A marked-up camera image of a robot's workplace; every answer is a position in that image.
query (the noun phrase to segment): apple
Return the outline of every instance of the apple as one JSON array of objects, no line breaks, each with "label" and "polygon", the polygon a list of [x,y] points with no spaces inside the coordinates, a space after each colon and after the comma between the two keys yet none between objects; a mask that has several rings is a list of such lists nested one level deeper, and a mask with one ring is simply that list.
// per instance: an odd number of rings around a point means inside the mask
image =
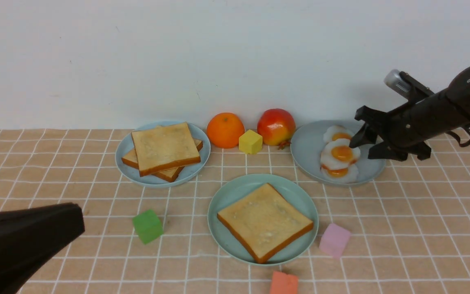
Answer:
[{"label": "apple", "polygon": [[293,116],[281,108],[266,110],[257,124],[257,133],[262,136],[264,144],[279,146],[279,149],[289,146],[295,129]]}]

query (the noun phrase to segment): black object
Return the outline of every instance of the black object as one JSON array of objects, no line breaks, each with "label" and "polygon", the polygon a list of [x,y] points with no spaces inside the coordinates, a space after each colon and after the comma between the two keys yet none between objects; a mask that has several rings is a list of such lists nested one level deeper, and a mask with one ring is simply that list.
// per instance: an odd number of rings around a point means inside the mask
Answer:
[{"label": "black object", "polygon": [[82,210],[73,203],[0,212],[0,294],[17,293],[82,233]]},{"label": "black object", "polygon": [[399,82],[386,84],[399,94],[407,93],[408,101],[391,110],[382,112],[362,106],[355,119],[365,124],[351,138],[350,147],[375,144],[377,136],[383,142],[371,147],[368,158],[407,160],[408,153],[415,154],[419,160],[431,156],[431,148],[424,142],[446,133],[455,138],[461,147],[470,145],[469,141],[460,143],[459,136],[451,130],[463,128],[470,135],[470,67],[459,73],[449,87],[433,93],[405,72],[399,73]]}]

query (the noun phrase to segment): egg yolk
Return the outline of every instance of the egg yolk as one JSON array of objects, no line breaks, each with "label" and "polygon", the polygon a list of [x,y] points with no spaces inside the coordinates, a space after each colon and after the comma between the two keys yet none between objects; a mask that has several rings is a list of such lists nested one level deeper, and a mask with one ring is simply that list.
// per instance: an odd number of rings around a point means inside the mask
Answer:
[{"label": "egg yolk", "polygon": [[333,141],[336,141],[338,139],[347,139],[347,140],[351,140],[351,136],[349,134],[346,134],[346,133],[336,133],[332,136],[331,138]]},{"label": "egg yolk", "polygon": [[331,149],[331,155],[342,162],[350,162],[353,160],[353,151],[348,146],[334,147]]},{"label": "egg yolk", "polygon": [[341,178],[345,175],[347,175],[347,169],[334,169],[332,171],[328,170],[328,167],[325,165],[322,165],[322,168],[328,171],[328,174],[334,178]]}]

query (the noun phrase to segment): green cube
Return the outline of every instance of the green cube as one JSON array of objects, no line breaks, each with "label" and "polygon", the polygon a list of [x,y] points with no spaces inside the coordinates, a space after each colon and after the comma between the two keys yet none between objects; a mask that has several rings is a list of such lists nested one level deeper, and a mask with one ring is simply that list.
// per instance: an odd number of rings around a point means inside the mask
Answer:
[{"label": "green cube", "polygon": [[146,210],[133,218],[135,232],[143,244],[159,238],[162,235],[162,223],[153,210]]}]

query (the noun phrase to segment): stack of toast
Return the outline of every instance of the stack of toast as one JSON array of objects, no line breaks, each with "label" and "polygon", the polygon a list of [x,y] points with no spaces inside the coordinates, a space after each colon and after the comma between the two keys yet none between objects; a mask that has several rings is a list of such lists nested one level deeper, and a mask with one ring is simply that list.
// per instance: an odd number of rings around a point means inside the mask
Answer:
[{"label": "stack of toast", "polygon": [[186,122],[133,131],[134,148],[121,159],[138,169],[139,176],[153,175],[174,182],[187,165],[201,162],[203,142],[194,139]]},{"label": "stack of toast", "polygon": [[222,209],[217,218],[259,264],[314,226],[269,183]]}]

